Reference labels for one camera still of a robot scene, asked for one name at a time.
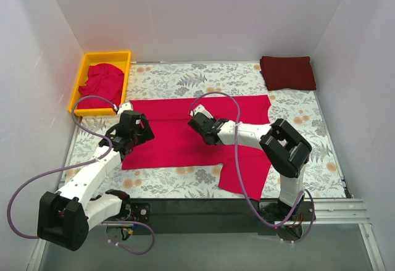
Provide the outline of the bright red t-shirt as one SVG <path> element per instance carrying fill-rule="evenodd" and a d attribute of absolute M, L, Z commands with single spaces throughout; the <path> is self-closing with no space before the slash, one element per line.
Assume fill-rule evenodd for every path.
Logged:
<path fill-rule="evenodd" d="M 219 187 L 240 193 L 233 145 L 210 146 L 189 125 L 192 98 L 134 100 L 135 111 L 145 114 L 154 139 L 134 148 L 122 162 L 122 169 L 205 166 L 223 163 Z M 265 153 L 240 145 L 239 164 L 251 199 L 259 200 L 270 169 Z"/>

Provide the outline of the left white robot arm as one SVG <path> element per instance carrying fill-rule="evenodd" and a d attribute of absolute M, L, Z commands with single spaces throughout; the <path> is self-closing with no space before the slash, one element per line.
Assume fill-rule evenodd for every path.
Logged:
<path fill-rule="evenodd" d="M 39 201 L 38 237 L 76 251 L 89 231 L 100 223 L 135 221 L 127 193 L 108 190 L 97 197 L 93 194 L 135 147 L 152 139 L 154 134 L 144 114 L 123 111 L 118 123 L 102 137 L 88 164 L 57 192 L 43 194 Z"/>

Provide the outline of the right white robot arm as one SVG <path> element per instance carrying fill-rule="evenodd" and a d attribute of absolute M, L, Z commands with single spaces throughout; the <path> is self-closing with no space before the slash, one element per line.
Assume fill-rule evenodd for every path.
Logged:
<path fill-rule="evenodd" d="M 192 110 L 190 116 L 188 125 L 201 135 L 206 144 L 234 146 L 236 173 L 241 191 L 249 207 L 263 224 L 270 225 L 257 212 L 247 196 L 239 164 L 240 145 L 263 151 L 271 166 L 280 174 L 281 189 L 277 204 L 283 220 L 272 227 L 280 227 L 300 215 L 301 202 L 307 191 L 303 188 L 304 169 L 309 161 L 312 147 L 296 129 L 284 119 L 263 125 L 215 119 L 205 109 Z"/>

